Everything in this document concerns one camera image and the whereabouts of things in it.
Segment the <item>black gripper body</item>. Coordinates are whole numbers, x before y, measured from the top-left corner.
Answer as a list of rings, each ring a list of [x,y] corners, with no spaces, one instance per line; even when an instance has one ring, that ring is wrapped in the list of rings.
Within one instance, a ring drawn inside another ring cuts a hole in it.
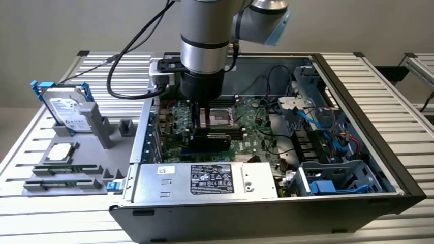
[[[180,91],[191,101],[210,103],[222,94],[223,80],[224,71],[212,74],[183,72]]]

